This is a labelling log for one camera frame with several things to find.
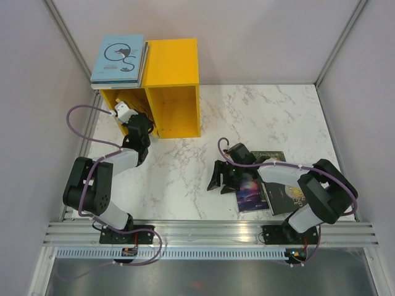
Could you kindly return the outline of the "purple galaxy cover book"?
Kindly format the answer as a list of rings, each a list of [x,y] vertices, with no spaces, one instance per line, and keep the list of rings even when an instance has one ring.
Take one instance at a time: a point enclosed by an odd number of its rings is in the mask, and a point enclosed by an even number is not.
[[[236,193],[236,201],[240,213],[269,209],[262,180],[251,175],[242,178],[239,191]]]

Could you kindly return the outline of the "green gold cover book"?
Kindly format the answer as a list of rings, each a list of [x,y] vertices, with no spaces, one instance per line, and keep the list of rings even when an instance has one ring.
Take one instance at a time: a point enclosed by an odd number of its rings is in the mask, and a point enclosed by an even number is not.
[[[263,163],[268,159],[285,162],[286,158],[282,151],[252,151],[252,155],[256,158],[255,163]]]

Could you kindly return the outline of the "black Moon Sixpence book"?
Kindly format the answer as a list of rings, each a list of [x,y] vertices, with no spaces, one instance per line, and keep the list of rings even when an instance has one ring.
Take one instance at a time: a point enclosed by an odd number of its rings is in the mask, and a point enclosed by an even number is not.
[[[278,183],[264,183],[264,191],[272,215],[292,213],[307,204],[298,187]]]

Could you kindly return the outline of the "light blue Old Man book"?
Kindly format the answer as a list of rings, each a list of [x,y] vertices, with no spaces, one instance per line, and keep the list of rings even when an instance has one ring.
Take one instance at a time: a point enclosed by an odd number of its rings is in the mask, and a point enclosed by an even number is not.
[[[106,35],[90,81],[137,82],[145,43],[144,35]]]

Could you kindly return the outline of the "yellow thin book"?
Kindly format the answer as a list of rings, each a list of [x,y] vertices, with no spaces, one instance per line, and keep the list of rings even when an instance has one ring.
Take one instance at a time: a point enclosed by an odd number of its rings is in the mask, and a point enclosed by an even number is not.
[[[130,101],[124,101],[127,103],[129,108],[137,111],[138,113],[144,113],[148,118],[152,118],[152,114],[149,108],[147,108],[144,104],[141,104],[140,102],[130,102]]]

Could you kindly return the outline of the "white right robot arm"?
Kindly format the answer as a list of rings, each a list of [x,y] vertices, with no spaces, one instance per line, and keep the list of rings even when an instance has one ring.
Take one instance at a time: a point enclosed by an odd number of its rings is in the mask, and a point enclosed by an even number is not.
[[[241,191],[246,181],[261,181],[267,197],[279,199],[280,189],[296,189],[301,205],[287,210],[280,229],[283,238],[295,243],[322,224],[335,224],[340,217],[357,210],[355,187],[327,159],[312,165],[281,161],[269,155],[257,157],[242,143],[220,149],[223,160],[216,160],[208,191],[220,188],[223,194]]]

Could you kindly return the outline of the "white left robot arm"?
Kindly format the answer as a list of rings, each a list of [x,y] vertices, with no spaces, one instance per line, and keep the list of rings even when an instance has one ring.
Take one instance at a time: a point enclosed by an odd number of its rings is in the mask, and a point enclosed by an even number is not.
[[[149,134],[154,129],[144,113],[130,115],[125,125],[128,134],[118,151],[96,159],[75,160],[62,197],[66,206],[107,226],[123,244],[134,239],[135,227],[133,217],[111,200],[112,180],[143,164],[151,145]]]

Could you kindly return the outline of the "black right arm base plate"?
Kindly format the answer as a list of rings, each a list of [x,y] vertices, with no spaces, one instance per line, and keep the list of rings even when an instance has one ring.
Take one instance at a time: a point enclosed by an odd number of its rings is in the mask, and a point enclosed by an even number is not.
[[[270,224],[262,226],[262,233],[267,245],[312,245],[318,242],[318,231],[315,227],[298,233],[291,227]]]

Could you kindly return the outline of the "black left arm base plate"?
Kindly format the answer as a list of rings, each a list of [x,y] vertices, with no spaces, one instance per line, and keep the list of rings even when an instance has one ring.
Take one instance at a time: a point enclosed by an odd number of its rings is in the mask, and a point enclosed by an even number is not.
[[[154,234],[149,231],[138,231],[133,234],[120,234],[108,228],[101,228],[100,244],[114,245],[149,245],[152,244]]]

